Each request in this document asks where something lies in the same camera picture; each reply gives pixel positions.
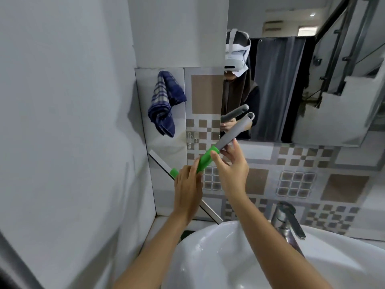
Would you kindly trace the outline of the blue checked cloth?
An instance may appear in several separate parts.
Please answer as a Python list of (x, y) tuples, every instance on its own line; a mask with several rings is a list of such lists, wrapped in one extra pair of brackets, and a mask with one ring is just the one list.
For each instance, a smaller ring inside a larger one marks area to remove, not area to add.
[(175, 136), (176, 129), (171, 109), (186, 101), (184, 90), (175, 77), (168, 71), (160, 71), (147, 114), (162, 136)]

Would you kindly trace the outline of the person's right hand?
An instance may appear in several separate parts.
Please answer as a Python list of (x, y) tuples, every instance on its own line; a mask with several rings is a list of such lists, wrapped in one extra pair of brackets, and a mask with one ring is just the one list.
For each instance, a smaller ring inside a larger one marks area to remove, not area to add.
[(230, 162), (229, 164), (223, 159), (227, 162), (227, 174), (219, 175), (220, 183), (230, 204), (235, 207), (239, 202), (247, 199), (246, 180), (249, 166), (236, 139), (226, 145), (220, 154)]

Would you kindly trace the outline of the green and grey squeegee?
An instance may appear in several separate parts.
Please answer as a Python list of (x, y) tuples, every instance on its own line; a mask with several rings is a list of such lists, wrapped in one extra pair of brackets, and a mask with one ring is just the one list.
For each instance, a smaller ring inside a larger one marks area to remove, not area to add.
[[(230, 129), (221, 139), (211, 147), (204, 155), (200, 157), (200, 161), (197, 167), (197, 173), (203, 172), (212, 162), (211, 152), (215, 151), (219, 154), (219, 151), (222, 150), (226, 145), (228, 145), (234, 138), (236, 138), (241, 132), (246, 130), (246, 126), (249, 123), (252, 123), (255, 118), (253, 112), (248, 112), (243, 118)], [(175, 180), (179, 174), (179, 170), (171, 168), (162, 160), (153, 150), (149, 151), (148, 155), (156, 162), (160, 168), (165, 171), (172, 180)], [(216, 223), (223, 223), (223, 219), (204, 201), (201, 200), (200, 208)]]

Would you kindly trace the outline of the person's right forearm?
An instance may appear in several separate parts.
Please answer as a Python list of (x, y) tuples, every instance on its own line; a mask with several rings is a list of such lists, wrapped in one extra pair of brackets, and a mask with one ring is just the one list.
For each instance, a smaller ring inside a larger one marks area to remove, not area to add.
[(272, 289), (333, 289), (281, 236), (246, 194), (227, 198)]

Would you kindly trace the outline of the person's left forearm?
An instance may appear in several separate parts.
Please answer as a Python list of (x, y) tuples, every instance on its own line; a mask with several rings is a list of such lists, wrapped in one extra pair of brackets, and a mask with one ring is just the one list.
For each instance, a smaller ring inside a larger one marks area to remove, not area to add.
[(198, 208), (176, 208), (112, 289), (159, 289), (180, 237)]

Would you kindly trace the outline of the wall mirror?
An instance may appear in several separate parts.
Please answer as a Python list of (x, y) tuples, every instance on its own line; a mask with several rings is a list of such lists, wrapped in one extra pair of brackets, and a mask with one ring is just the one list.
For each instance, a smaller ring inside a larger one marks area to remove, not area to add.
[(229, 0), (228, 29), (259, 92), (240, 140), (356, 148), (385, 129), (385, 0)]

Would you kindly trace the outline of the person's left hand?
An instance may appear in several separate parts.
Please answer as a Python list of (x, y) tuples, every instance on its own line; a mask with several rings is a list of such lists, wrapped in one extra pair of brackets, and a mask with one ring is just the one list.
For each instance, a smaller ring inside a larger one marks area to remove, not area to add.
[(203, 196), (203, 193), (196, 192), (196, 171), (197, 162), (192, 166), (185, 165), (174, 181), (174, 213), (186, 223), (194, 218)]

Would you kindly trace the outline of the white ceramic sink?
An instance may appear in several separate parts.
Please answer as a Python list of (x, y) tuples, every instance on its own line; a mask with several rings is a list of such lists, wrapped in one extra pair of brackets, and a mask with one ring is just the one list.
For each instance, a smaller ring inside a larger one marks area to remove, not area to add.
[[(385, 250), (302, 226), (305, 258), (334, 289), (385, 289)], [(204, 228), (176, 247), (161, 289), (271, 289), (239, 222)]]

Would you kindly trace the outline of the chrome faucet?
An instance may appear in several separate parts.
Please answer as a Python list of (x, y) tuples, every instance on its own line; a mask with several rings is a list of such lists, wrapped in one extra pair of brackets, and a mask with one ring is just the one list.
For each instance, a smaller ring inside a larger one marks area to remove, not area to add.
[(296, 209), (292, 204), (280, 201), (276, 205), (271, 224), (285, 241), (304, 257), (294, 235), (301, 240), (305, 240), (306, 235), (296, 219), (295, 214)]

